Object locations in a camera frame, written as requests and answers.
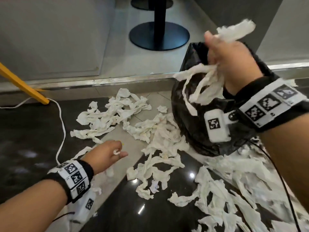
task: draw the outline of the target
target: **white cable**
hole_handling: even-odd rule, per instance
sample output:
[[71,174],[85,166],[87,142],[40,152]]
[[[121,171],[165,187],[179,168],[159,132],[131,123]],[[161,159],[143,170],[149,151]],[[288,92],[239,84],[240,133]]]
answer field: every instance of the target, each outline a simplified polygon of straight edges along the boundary
[[24,104],[26,101],[28,101],[29,99],[31,99],[31,98],[27,98],[25,101],[22,101],[20,104],[14,106],[14,107],[0,107],[0,109],[12,109],[12,108],[17,108],[17,107],[23,105],[23,104]]
[[[14,106],[14,107],[0,107],[0,109],[12,109],[12,108],[17,108],[17,107],[23,105],[23,104],[24,104],[26,101],[28,101],[29,99],[31,99],[31,98],[27,98],[25,101],[22,101],[20,104]],[[57,103],[55,100],[53,100],[53,99],[51,99],[51,98],[47,98],[47,99],[49,99],[50,101],[53,101],[54,103],[57,104],[58,109],[59,109],[59,117],[60,117],[60,120],[61,120],[61,123],[62,123],[63,140],[62,140],[62,143],[61,143],[61,145],[60,145],[60,147],[59,147],[59,149],[58,149],[58,151],[57,151],[57,154],[56,154],[56,162],[57,162],[57,164],[59,165],[60,162],[58,161],[58,156],[59,156],[59,153],[60,153],[60,151],[61,151],[61,149],[62,149],[64,140],[65,140],[65,138],[66,138],[66,129],[65,129],[65,127],[64,127],[64,123],[63,123],[63,120],[62,120],[61,108],[60,108],[59,103]]]

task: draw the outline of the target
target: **black cable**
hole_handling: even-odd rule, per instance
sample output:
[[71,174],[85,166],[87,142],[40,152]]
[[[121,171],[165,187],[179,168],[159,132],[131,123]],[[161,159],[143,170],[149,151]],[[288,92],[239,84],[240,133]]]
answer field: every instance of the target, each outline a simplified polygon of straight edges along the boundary
[[53,220],[52,222],[54,222],[54,221],[60,219],[61,217],[65,216],[65,215],[68,215],[68,214],[75,214],[75,212],[69,212],[69,213],[65,213],[65,214],[63,214],[63,215],[61,215],[61,216],[58,216],[58,217],[57,217],[55,220]]
[[286,184],[284,183],[284,180],[281,176],[281,174],[279,173],[275,163],[273,162],[273,160],[271,159],[271,157],[263,150],[263,148],[261,148],[259,145],[255,144],[254,142],[252,142],[251,140],[248,140],[251,144],[255,145],[257,148],[259,148],[262,152],[264,152],[264,154],[270,159],[270,161],[272,162],[272,164],[274,165],[281,181],[282,181],[282,185],[284,187],[284,190],[286,191],[286,195],[288,197],[288,201],[289,201],[289,204],[290,204],[290,207],[291,207],[291,211],[292,211],[292,215],[293,215],[293,218],[294,218],[294,221],[295,221],[295,225],[296,225],[296,228],[297,228],[297,231],[298,232],[301,232],[300,230],[300,227],[299,227],[299,224],[298,224],[298,220],[297,220],[297,216],[296,216],[296,213],[295,213],[295,210],[294,210],[294,207],[293,207],[293,204],[292,204],[292,201],[291,201],[291,198],[290,198],[290,194],[288,192],[288,189],[286,188]]

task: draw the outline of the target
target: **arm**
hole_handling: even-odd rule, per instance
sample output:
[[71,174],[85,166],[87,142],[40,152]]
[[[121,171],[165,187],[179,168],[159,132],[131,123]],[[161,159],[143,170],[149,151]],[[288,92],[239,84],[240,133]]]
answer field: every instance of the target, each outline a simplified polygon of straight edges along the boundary
[[[263,76],[247,47],[226,43],[205,33],[208,61],[218,64],[225,87],[235,95],[250,82]],[[303,207],[309,211],[309,114],[259,134],[272,160]]]
[[[106,141],[88,152],[83,160],[91,165],[96,175],[128,155],[120,152],[115,156],[116,149],[122,149],[120,141]],[[42,180],[0,205],[0,231],[43,232],[66,202],[66,193],[58,182]]]

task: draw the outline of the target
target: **person's left hand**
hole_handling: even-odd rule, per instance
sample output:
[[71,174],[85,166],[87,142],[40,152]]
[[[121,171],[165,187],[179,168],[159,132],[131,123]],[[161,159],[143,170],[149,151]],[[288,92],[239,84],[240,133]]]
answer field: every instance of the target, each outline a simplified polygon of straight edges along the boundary
[[112,164],[128,155],[128,153],[125,151],[121,151],[118,155],[114,155],[113,152],[117,149],[117,152],[121,151],[121,141],[109,140],[93,148],[82,158],[82,160],[91,165],[94,174],[96,175],[105,171]]

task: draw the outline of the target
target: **hand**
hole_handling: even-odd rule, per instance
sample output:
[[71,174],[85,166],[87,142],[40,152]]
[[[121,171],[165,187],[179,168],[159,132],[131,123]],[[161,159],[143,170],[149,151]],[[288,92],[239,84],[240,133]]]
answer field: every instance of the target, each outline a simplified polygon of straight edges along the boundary
[[99,144],[91,151],[89,151],[83,158],[93,168],[94,174],[105,171],[112,164],[116,163],[123,157],[126,157],[128,153],[121,151],[118,155],[114,155],[113,151],[121,151],[121,141],[109,140],[102,144]]
[[226,43],[209,31],[205,32],[204,38],[209,48],[208,63],[218,64],[218,73],[224,76],[225,87],[230,94],[235,95],[247,84],[263,76],[243,43]]

